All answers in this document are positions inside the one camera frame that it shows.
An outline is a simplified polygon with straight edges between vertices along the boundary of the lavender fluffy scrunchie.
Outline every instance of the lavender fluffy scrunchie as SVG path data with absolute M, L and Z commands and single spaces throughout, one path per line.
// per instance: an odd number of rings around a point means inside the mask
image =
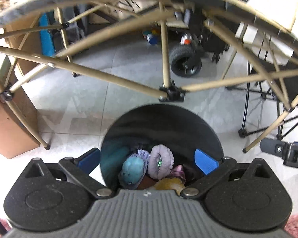
M 148 174 L 153 179 L 161 180 L 170 174 L 173 163 L 173 154 L 169 148 L 164 145 L 154 146 L 148 161 Z

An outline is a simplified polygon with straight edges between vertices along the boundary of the silver screw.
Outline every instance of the silver screw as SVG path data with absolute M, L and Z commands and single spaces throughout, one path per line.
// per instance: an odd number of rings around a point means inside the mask
M 97 190 L 96 195 L 99 197 L 108 197 L 110 196 L 112 191 L 108 188 L 101 188 Z
M 199 194 L 199 190 L 196 188 L 186 188 L 183 190 L 185 196 L 196 196 Z

